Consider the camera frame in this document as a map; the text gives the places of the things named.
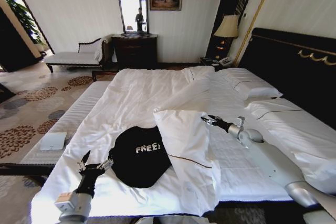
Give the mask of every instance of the gold headboard trim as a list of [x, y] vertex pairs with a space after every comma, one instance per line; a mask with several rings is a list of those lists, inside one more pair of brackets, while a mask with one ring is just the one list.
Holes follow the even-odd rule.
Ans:
[[298, 55], [301, 56], [302, 58], [310, 58], [313, 61], [323, 61], [324, 64], [326, 64], [328, 66], [336, 65], [336, 62], [334, 62], [334, 63], [328, 62], [328, 56], [324, 56], [323, 58], [315, 58], [313, 52], [311, 54], [308, 54], [308, 55], [303, 55], [302, 50], [300, 50], [298, 52]]
[[282, 40], [278, 40], [278, 39], [271, 39], [271, 38], [267, 38], [267, 37], [260, 36], [260, 35], [252, 35], [252, 38], [253, 37], [268, 39], [268, 40], [276, 41], [276, 42], [279, 42], [279, 43], [284, 43], [284, 44], [300, 47], [300, 48], [303, 48], [303, 49], [309, 49], [309, 50], [312, 50], [312, 51], [315, 51], [315, 52], [321, 52], [323, 54], [336, 56], [336, 52], [326, 51], [326, 50], [317, 49], [317, 48], [313, 48], [313, 47], [307, 47], [307, 46], [304, 46], [304, 45], [294, 44], [294, 43], [290, 43], [290, 42], [286, 42], [286, 41], [282, 41]]
[[259, 12], [260, 12], [260, 10], [261, 10], [261, 8], [262, 8], [264, 2], [265, 2], [265, 0], [260, 0], [260, 3], [259, 3], [259, 5], [258, 5], [258, 8], [257, 8], [256, 12], [254, 13], [253, 19], [252, 19], [252, 21], [251, 21], [251, 23], [250, 23], [250, 25], [249, 25], [249, 27], [248, 27], [246, 33], [245, 33], [245, 37], [244, 37], [244, 39], [243, 39], [243, 42], [240, 44], [240, 48], [239, 48], [239, 50], [238, 50], [238, 53], [237, 53], [237, 55], [236, 55], [236, 57], [235, 57], [235, 59], [234, 59], [234, 61], [233, 61], [233, 66], [235, 66], [235, 67], [237, 67], [238, 64], [239, 64], [239, 62], [241, 61], [241, 58], [242, 58], [242, 57], [240, 56], [240, 54], [241, 54], [241, 52], [242, 52], [242, 50], [243, 50], [243, 48], [244, 48], [244, 45], [245, 45], [245, 43], [246, 43], [246, 41], [247, 41], [248, 36], [249, 36], [250, 33], [251, 33], [251, 30], [252, 30], [252, 28], [253, 28], [253, 26], [254, 26], [254, 23], [255, 23], [255, 21], [256, 21], [258, 15], [259, 15]]

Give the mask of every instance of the green plant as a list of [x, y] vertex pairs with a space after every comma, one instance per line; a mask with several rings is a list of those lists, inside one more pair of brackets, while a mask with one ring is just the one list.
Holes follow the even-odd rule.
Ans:
[[29, 10], [16, 2], [16, 0], [6, 0], [12, 11], [14, 12], [17, 19], [20, 21], [23, 28], [26, 30], [26, 33], [33, 41], [33, 43], [41, 43], [41, 36], [39, 30], [36, 29], [35, 22], [28, 14]]

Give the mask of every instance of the potted plant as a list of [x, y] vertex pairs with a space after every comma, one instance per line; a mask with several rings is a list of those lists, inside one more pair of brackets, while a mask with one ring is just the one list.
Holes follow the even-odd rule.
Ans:
[[32, 19], [29, 10], [16, 2], [16, 0], [6, 0], [17, 19], [20, 21], [24, 30], [35, 44], [38, 51], [44, 51], [44, 43], [41, 40], [41, 35], [36, 27], [34, 20]]

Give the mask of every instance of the patterned carpet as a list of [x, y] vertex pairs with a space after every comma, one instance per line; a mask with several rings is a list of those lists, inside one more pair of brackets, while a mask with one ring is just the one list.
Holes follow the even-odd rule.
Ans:
[[[0, 104], [0, 163], [18, 163], [92, 83], [92, 69], [54, 67], [38, 63], [13, 73], [0, 73], [0, 82], [16, 96]], [[111, 80], [113, 76], [97, 76]], [[30, 223], [30, 201], [39, 191], [27, 178], [0, 176], [1, 223]], [[207, 215], [211, 222], [266, 223], [257, 206], [230, 207]], [[131, 218], [91, 218], [88, 223], [129, 223]]]

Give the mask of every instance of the lamp shade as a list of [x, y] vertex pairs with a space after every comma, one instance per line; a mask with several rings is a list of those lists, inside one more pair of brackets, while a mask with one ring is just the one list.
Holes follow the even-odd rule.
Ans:
[[238, 37], [238, 15], [226, 15], [217, 31], [217, 37]]

